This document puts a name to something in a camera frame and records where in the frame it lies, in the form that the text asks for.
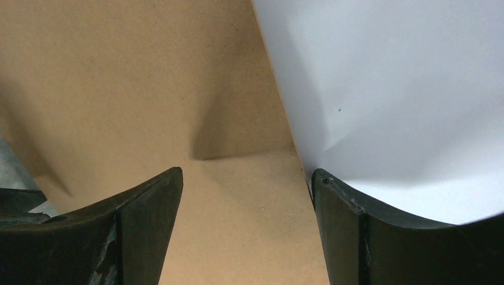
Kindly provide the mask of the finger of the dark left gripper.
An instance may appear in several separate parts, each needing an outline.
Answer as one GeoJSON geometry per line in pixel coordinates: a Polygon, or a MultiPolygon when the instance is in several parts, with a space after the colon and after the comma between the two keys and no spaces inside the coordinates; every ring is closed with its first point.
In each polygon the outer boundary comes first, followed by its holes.
{"type": "Polygon", "coordinates": [[[1,225],[40,224],[50,219],[30,211],[46,202],[41,191],[1,188],[1,225]]]}

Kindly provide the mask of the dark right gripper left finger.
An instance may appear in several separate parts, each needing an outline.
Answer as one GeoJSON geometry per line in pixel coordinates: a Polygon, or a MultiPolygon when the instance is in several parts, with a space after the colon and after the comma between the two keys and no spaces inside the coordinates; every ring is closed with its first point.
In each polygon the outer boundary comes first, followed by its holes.
{"type": "Polygon", "coordinates": [[[158,284],[180,167],[40,224],[1,225],[2,284],[158,284]]]}

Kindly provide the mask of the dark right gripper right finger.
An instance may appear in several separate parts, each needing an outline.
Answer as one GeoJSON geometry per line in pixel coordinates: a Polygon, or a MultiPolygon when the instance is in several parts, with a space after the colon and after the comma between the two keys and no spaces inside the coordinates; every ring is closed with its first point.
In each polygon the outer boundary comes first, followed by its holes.
{"type": "Polygon", "coordinates": [[[402,211],[324,169],[311,190],[331,284],[502,284],[503,216],[454,225],[402,211]]]}

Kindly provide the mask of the brown backing board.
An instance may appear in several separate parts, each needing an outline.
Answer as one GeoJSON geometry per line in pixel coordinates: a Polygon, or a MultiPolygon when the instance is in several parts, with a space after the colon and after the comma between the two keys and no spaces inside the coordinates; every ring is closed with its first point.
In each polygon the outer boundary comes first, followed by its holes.
{"type": "Polygon", "coordinates": [[[180,167],[161,284],[328,284],[250,1],[2,1],[1,134],[60,213],[180,167]]]}

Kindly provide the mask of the sunflower photo print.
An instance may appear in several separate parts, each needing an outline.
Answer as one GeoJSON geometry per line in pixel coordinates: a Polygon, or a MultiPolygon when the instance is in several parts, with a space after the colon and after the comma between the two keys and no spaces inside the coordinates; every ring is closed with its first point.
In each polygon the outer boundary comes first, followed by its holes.
{"type": "Polygon", "coordinates": [[[254,1],[305,178],[451,224],[503,213],[502,1],[254,1]]]}

